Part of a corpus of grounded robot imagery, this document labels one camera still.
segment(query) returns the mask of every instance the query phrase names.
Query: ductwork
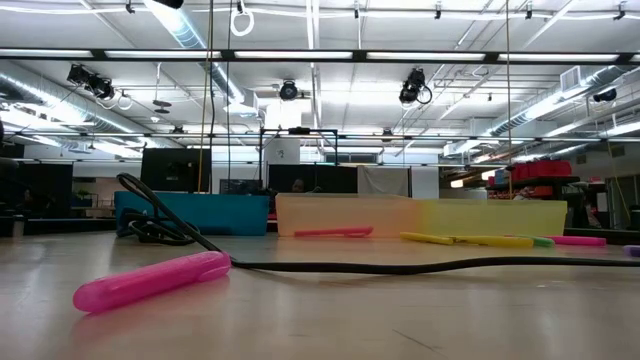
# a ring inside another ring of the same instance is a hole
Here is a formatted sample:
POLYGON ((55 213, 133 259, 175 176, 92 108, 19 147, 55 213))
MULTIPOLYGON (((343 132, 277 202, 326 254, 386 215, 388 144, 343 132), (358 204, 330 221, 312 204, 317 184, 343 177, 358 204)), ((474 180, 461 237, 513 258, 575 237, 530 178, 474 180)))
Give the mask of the ductwork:
MULTIPOLYGON (((481 136, 500 136, 511 129, 526 124, 539 117, 569 104, 571 100, 585 95, 597 94, 609 87, 615 86, 613 83, 632 71, 633 66, 608 66, 602 68, 581 68, 581 76, 578 79, 579 86, 563 92, 560 85, 545 91, 535 98, 525 102, 509 121, 509 114, 504 114, 496 120, 496 125, 491 126, 481 136)), ((445 147, 445 154, 463 153, 469 151, 481 142, 468 140, 449 144, 445 147)))
MULTIPOLYGON (((144 0, 144 4, 151 10, 151 13, 160 21, 160 23, 169 31, 171 36, 185 49, 207 49, 207 43, 200 36, 198 30, 193 26, 189 15, 182 9, 172 9, 154 0, 144 0)), ((244 102, 244 91, 237 85, 235 79, 220 66, 219 63, 211 62, 211 81, 216 85, 218 90, 223 94, 227 94, 227 86, 229 93, 229 101, 233 103, 244 102)), ((199 63, 205 72, 209 71, 209 64, 199 63)))
MULTIPOLYGON (((50 109, 59 119, 93 121, 113 132, 147 133, 149 129, 110 110, 106 110, 60 85, 10 62, 0 62, 0 100, 31 103, 50 109)), ((159 147, 181 147, 170 139, 148 139, 159 147)))

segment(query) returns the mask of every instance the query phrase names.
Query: concrete floor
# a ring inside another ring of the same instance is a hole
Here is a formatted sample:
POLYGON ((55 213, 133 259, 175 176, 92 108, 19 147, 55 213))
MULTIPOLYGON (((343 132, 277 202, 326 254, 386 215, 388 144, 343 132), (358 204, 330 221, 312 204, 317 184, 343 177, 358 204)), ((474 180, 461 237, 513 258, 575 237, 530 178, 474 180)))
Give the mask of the concrete floor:
MULTIPOLYGON (((622 258, 619 247, 517 250, 399 240, 216 238, 242 260, 427 263, 480 256, 622 258)), ((71 297, 106 274, 202 251, 112 233, 0 240, 0 358, 638 359, 640 269, 495 267, 398 277, 228 278, 105 314, 71 297)))

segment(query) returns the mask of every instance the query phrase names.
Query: shelf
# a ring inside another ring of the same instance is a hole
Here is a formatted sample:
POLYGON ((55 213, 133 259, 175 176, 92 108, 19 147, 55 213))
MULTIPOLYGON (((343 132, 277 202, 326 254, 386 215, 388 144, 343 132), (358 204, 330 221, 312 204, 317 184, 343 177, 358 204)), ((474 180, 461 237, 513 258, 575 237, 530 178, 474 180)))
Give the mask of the shelf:
MULTIPOLYGON (((525 180, 515 181, 513 183, 514 189, 521 189, 525 186, 553 186, 553 185, 567 185, 575 182, 579 182, 580 178, 577 176, 562 176, 562 177, 538 177, 525 180)), ((498 184, 494 186, 488 186, 487 190, 507 190, 509 184, 498 184)))

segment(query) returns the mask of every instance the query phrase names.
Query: teal box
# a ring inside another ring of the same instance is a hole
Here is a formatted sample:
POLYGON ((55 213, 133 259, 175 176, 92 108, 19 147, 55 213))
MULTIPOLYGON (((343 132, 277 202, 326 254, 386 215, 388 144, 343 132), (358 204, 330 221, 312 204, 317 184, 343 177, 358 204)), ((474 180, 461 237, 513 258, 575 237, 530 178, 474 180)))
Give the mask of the teal box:
MULTIPOLYGON (((269 214, 268 196, 209 195, 156 192, 171 211, 204 235, 264 236, 269 214)), ((116 219, 125 208, 153 215, 153 206, 129 191, 114 197, 116 219)), ((118 221, 118 230, 123 225, 118 221)))

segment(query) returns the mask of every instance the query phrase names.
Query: table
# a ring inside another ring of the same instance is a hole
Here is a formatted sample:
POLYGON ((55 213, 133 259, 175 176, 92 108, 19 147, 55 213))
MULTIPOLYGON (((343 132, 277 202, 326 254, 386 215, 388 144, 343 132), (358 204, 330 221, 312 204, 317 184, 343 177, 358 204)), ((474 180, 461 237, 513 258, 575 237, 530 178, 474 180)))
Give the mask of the table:
MULTIPOLYGON (((621 248, 214 238, 243 260, 622 258, 621 248)), ((637 359, 640 269, 492 267, 411 277, 232 270, 98 316, 82 283, 199 252, 89 233, 0 240, 2 359, 637 359)))

